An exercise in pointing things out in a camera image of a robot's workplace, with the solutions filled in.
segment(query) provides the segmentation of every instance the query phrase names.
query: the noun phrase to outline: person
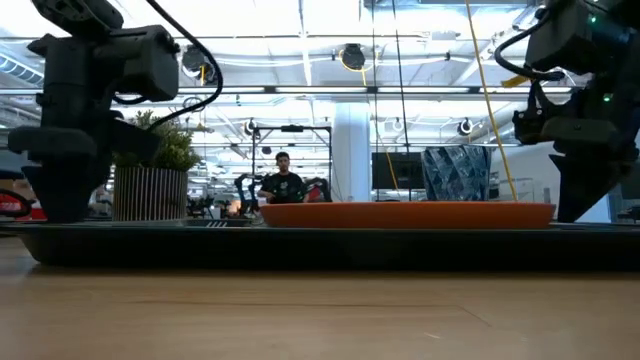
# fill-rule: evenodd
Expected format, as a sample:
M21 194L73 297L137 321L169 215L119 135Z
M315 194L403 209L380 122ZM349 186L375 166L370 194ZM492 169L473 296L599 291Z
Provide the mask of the person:
M266 179L258 191L258 196L267 198L269 204L303 202L303 199L300 198L300 193L303 190L302 179L289 171L289 162L289 154L279 152L276 155L276 164L280 171Z

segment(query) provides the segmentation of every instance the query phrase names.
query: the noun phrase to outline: orange tray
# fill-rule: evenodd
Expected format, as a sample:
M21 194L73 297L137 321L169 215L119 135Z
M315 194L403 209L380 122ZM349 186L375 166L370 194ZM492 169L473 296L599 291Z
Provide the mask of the orange tray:
M265 205L272 227L334 229L542 229L551 204L513 202L370 202Z

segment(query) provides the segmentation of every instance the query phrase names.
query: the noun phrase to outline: column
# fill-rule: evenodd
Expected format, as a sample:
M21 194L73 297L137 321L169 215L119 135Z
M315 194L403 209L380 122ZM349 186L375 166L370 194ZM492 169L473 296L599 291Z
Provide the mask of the column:
M369 105L338 103L333 122L332 198L339 202L371 199Z

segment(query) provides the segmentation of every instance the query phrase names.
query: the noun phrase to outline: black platform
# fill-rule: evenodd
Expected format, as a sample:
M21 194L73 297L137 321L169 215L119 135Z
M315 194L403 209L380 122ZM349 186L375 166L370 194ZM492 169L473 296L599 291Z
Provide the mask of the black platform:
M640 270L640 228L331 230L2 224L47 265L282 270Z

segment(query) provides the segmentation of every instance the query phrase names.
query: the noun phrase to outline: wooden table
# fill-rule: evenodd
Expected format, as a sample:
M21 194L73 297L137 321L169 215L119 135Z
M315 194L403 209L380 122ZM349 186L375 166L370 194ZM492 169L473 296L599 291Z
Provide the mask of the wooden table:
M81 271L4 238L0 357L637 360L640 277Z

